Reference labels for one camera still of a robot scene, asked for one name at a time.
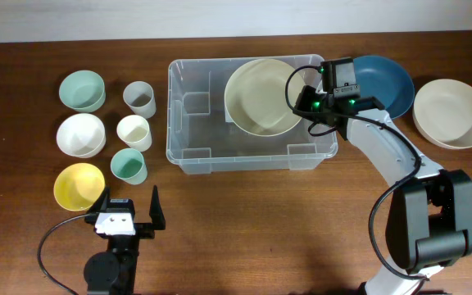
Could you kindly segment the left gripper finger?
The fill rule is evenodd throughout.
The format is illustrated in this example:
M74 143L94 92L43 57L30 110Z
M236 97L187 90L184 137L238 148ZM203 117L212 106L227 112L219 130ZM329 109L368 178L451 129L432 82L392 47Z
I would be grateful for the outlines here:
M158 188L156 185L152 189L151 205L149 210L149 216L152 220L152 228L154 230L165 230L166 229L166 218L161 208Z
M93 214L99 214L102 211L107 209L107 203L110 199L110 188L105 187L98 197L98 199L94 202L94 204L90 207L90 212Z

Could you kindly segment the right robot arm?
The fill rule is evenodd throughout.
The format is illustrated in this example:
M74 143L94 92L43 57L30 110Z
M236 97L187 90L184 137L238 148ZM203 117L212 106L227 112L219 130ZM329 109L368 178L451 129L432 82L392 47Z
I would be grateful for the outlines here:
M472 181L463 170L445 170L421 153L393 123L376 98L334 98L306 85L293 113L332 131L360 149L388 183L368 221L392 199L385 230L389 255L360 294L417 294L424 282L472 253Z

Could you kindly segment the cream plate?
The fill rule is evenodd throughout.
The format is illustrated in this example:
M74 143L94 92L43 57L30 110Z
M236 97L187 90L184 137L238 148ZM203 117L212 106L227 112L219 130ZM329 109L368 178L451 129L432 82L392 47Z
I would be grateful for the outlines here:
M301 120L288 107L306 85L294 68L276 59L262 58L240 66L225 87L225 106L243 131L261 137L284 134Z

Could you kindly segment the beige plate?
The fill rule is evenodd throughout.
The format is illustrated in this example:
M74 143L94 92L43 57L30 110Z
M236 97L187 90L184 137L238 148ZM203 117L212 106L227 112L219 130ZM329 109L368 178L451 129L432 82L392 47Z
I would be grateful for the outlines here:
M412 117L421 135L446 149L472 148L472 86L436 79L415 95Z

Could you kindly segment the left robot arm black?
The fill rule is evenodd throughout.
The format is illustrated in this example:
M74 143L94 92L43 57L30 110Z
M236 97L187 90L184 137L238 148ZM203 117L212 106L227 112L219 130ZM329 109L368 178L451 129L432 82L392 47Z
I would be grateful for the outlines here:
M106 251L91 256L85 264L88 294L134 292L139 242L154 239L157 231L166 228L157 186L152 189L149 216L149 223L136 223L134 202L128 198L112 198L110 189L104 188L84 218L99 237L107 240Z

